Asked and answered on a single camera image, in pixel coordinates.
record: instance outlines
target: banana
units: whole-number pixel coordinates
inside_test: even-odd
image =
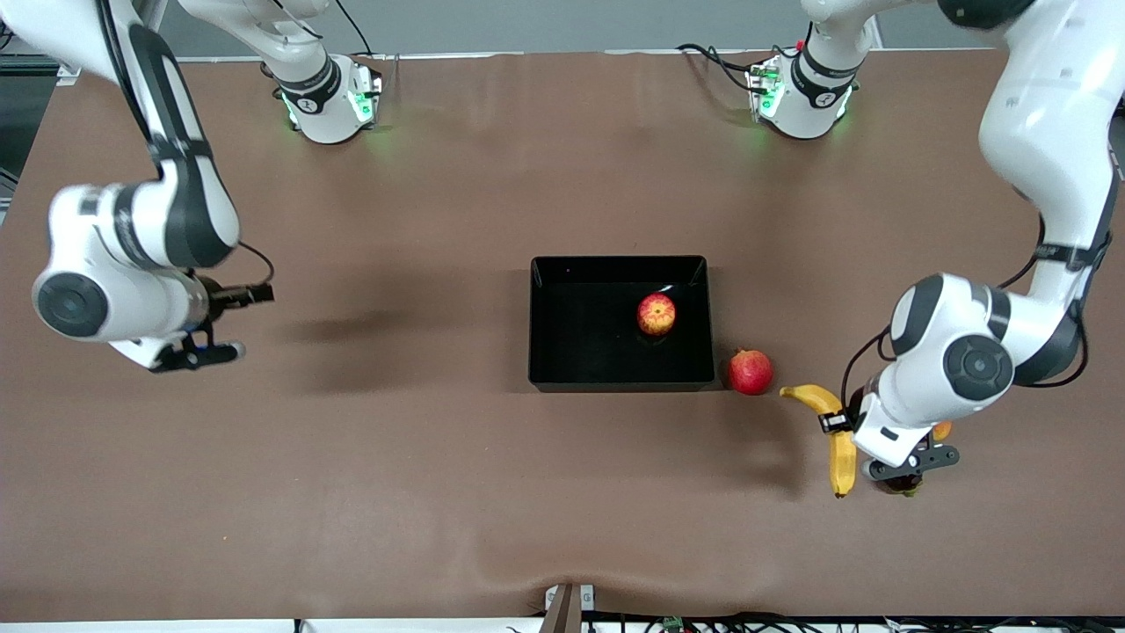
[[[832,494],[843,499],[855,488],[856,450],[852,432],[838,431],[828,434],[828,481]]]
[[[844,405],[832,392],[818,385],[783,387],[783,398],[800,400],[819,416],[830,416],[844,410]],[[855,487],[856,449],[852,432],[828,434],[828,481],[837,499],[843,499]]]
[[[836,398],[832,392],[818,385],[783,387],[781,388],[781,396],[782,398],[800,400],[820,416],[836,414],[844,409],[844,405],[840,404],[839,398]]]

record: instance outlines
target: red apple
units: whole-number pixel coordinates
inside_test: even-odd
[[[664,292],[652,292],[637,306],[637,325],[650,337],[663,337],[675,323],[676,304]]]
[[[727,368],[730,387],[746,396],[762,396],[773,382],[770,358],[757,351],[739,350]]]

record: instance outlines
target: black cable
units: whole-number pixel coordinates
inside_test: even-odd
[[[1065,629],[1066,631],[1070,631],[1071,633],[1079,633],[1080,631],[1083,631],[1082,626],[1079,626],[1079,625],[1077,625],[1077,624],[1074,624],[1072,622],[1068,622],[1065,620],[1059,620],[1058,617],[1033,617],[1032,620],[1035,621],[1035,625],[1036,626],[1038,626],[1040,622],[1043,622],[1043,623],[1050,623],[1050,624],[1052,624],[1054,626],[1059,626],[1061,629]]]
[[[16,31],[8,28],[8,25],[0,22],[0,38],[3,38],[3,43],[0,44],[0,51],[7,48],[14,37],[16,37]]]
[[[860,349],[860,352],[856,352],[855,355],[852,356],[852,360],[847,362],[847,368],[844,369],[844,380],[840,381],[840,403],[844,404],[845,407],[847,407],[847,379],[848,377],[852,376],[852,368],[855,367],[855,362],[858,361],[861,356],[863,356],[863,353],[871,350],[871,346],[878,344],[880,341],[882,341],[883,337],[885,337],[890,333],[891,333],[891,327],[886,326],[885,328],[883,328],[883,332],[879,333],[879,335],[876,335],[874,338],[864,344],[864,346]]]
[[[875,352],[879,353],[879,358],[882,359],[883,361],[886,361],[888,363],[893,363],[896,356],[883,351],[883,344],[886,343],[886,337],[889,336],[891,336],[891,332],[883,331],[883,336],[879,337],[879,346],[875,347]]]
[[[260,251],[260,250],[255,248],[254,246],[248,244],[246,242],[240,241],[238,245],[242,246],[242,247],[244,247],[244,248],[246,248],[246,250],[249,250],[250,252],[256,254],[262,261],[266,262],[266,265],[268,265],[269,269],[270,269],[270,271],[266,274],[266,278],[262,279],[256,284],[264,286],[266,283],[269,283],[270,281],[272,281],[273,280],[273,273],[277,271],[277,269],[273,266],[273,262],[270,261],[270,257],[266,256],[266,253],[263,253],[262,251]]]
[[[266,65],[266,62],[260,62],[258,64],[258,70],[262,74],[264,74],[266,76],[268,76],[268,78],[277,81],[277,78],[273,76],[273,71],[270,70],[270,66]],[[280,85],[274,87],[273,88],[273,92],[271,92],[270,96],[272,96],[274,99],[280,99],[281,98],[281,87]]]
[[[776,54],[778,54],[778,55],[781,55],[783,57],[785,57],[786,60],[795,60],[795,58],[798,58],[798,57],[801,56],[801,53],[793,53],[792,55],[790,55],[789,53],[785,52],[784,48],[782,48],[781,46],[778,46],[776,44],[774,44],[773,46],[771,46],[770,51],[773,52],[773,53],[776,53]]]
[[[1054,389],[1056,387],[1065,387],[1077,381],[1082,373],[1086,372],[1087,365],[1090,364],[1090,342],[1086,338],[1086,324],[1082,322],[1081,310],[1074,313],[1074,325],[1078,327],[1078,338],[1079,342],[1081,342],[1082,352],[1082,360],[1078,363],[1078,369],[1074,370],[1074,373],[1065,379],[1061,379],[1052,383],[1035,383],[1024,387],[1030,389]]]
[[[1000,626],[1007,626],[1018,621],[1018,617],[1008,617],[994,624],[976,625],[962,620],[954,620],[947,623],[929,622],[918,617],[903,617],[899,620],[899,624],[911,626],[910,629],[903,629],[903,633],[991,633]]]
[[[152,133],[148,130],[148,124],[145,123],[144,115],[141,112],[141,103],[137,102],[136,92],[133,90],[133,80],[129,79],[128,72],[125,70],[125,55],[122,53],[122,43],[117,38],[117,27],[114,25],[114,15],[109,8],[109,0],[96,0],[94,4],[98,9],[101,35],[109,47],[109,61],[114,66],[114,74],[117,75],[117,83],[120,85],[122,92],[125,93],[125,102],[129,106],[133,118],[141,127],[141,133],[144,134],[145,142],[151,144]]]
[[[300,20],[298,20],[297,18],[292,17],[292,13],[289,12],[289,9],[286,9],[285,4],[281,3],[281,0],[273,0],[273,3],[277,4],[278,9],[281,9],[281,11],[285,15],[289,16],[289,19],[291,19],[297,26],[299,26],[302,30],[304,30],[305,33],[312,35],[313,37],[315,37],[317,39],[324,39],[323,35],[314,31],[313,29],[310,29],[307,26],[305,26]]]
[[[731,82],[734,82],[735,85],[738,85],[742,90],[746,90],[747,92],[753,92],[755,94],[765,94],[766,93],[766,91],[764,89],[762,89],[762,88],[754,88],[754,87],[747,85],[746,83],[742,83],[741,81],[739,81],[738,78],[735,76],[730,71],[731,70],[736,70],[736,71],[739,71],[739,72],[746,72],[747,70],[749,70],[749,66],[739,65],[739,64],[731,63],[731,62],[728,62],[728,61],[723,60],[722,56],[719,54],[719,51],[717,51],[714,48],[714,46],[708,46],[706,49],[703,49],[703,47],[700,46],[699,44],[681,44],[680,46],[676,46],[676,49],[677,51],[702,51],[704,57],[706,57],[711,62],[714,62],[714,63],[719,64],[719,67],[722,69],[722,72],[727,74],[727,79],[729,79]]]
[[[353,20],[351,17],[351,13],[349,13],[348,9],[344,8],[343,2],[336,0],[336,6],[340,7],[340,10],[344,12],[344,17],[348,18],[349,22],[351,22],[352,28],[356,29],[356,35],[359,35],[360,42],[363,43],[363,49],[367,51],[367,56],[374,57],[375,55],[371,54],[371,45],[367,43],[367,37],[363,36],[363,31],[360,30],[359,25],[356,24],[356,20]]]
[[[1038,248],[1038,246],[1041,246],[1043,244],[1043,235],[1046,234],[1046,229],[1047,229],[1046,228],[1046,224],[1043,223],[1043,216],[1041,215],[1040,216],[1040,236],[1036,237],[1036,239],[1035,239],[1035,247],[1036,248]],[[1018,281],[1019,279],[1022,279],[1024,277],[1024,274],[1027,274],[1027,271],[1030,270],[1033,265],[1035,265],[1035,262],[1037,260],[1038,260],[1038,257],[1035,256],[1035,253],[1033,252],[1032,256],[1027,259],[1027,263],[1024,263],[1024,266],[1019,269],[1019,272],[1016,272],[1015,274],[1012,274],[1011,277],[1009,277],[1008,279],[1006,279],[998,287],[1000,287],[1000,288],[1007,288],[1008,286],[1010,286],[1010,284],[1015,283],[1016,281]]]
[[[739,72],[746,72],[746,71],[750,70],[750,65],[753,65],[753,64],[750,64],[750,65],[745,65],[744,66],[744,65],[740,65],[740,64],[736,64],[735,62],[728,62],[728,61],[723,60],[722,57],[720,57],[718,55],[718,52],[716,52],[712,55],[711,51],[714,51],[714,46],[711,46],[709,48],[704,48],[704,47],[700,46],[699,44],[681,44],[680,46],[676,46],[676,51],[695,51],[696,53],[702,54],[704,57],[711,60],[712,62],[714,62],[717,64],[722,64],[722,65],[729,67],[730,70],[736,70],[736,71],[739,71]]]
[[[767,629],[776,630],[778,633],[793,633],[792,631],[785,629],[784,626],[781,626],[782,624],[789,624],[791,626],[795,626],[802,633],[824,633],[822,631],[820,631],[819,629],[807,622],[800,622],[798,620],[793,620],[791,617],[786,617],[784,615],[776,613],[742,612],[737,614],[735,617],[741,621],[744,626],[746,626],[747,623],[752,622],[755,624],[762,624],[762,626],[759,626],[758,629],[753,630],[753,633],[762,633]]]

